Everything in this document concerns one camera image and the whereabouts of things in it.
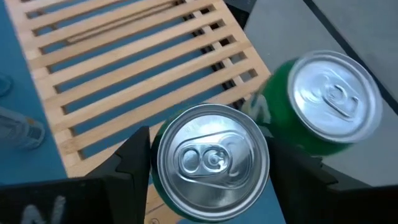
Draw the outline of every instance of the soda can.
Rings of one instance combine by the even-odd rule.
[[[358,62],[324,50],[284,63],[242,111],[275,138],[326,156],[376,130],[382,98]]]
[[[217,104],[168,120],[152,145],[152,180],[164,202],[196,222],[222,222],[247,210],[269,174],[266,140],[255,122]]]
[[[0,107],[0,143],[14,149],[34,149],[45,136],[43,124]]]

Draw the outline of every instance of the gray surface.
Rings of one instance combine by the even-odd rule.
[[[398,1],[313,1],[398,100]]]
[[[311,10],[299,0],[257,0],[245,33],[272,72],[284,61],[310,50],[342,52]],[[392,82],[398,83],[398,77],[396,79]],[[394,171],[398,169],[395,162],[398,158],[398,116],[385,101],[383,110],[381,125],[373,136],[346,151],[326,157],[323,162],[369,185],[397,184],[398,175]]]

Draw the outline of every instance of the can lid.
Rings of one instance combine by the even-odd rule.
[[[358,142],[380,123],[382,98],[375,81],[338,52],[315,51],[298,59],[287,89],[301,121],[328,141]]]
[[[260,196],[269,155],[252,119],[227,106],[204,104],[171,122],[160,140],[157,165],[166,194],[182,212],[220,222]]]

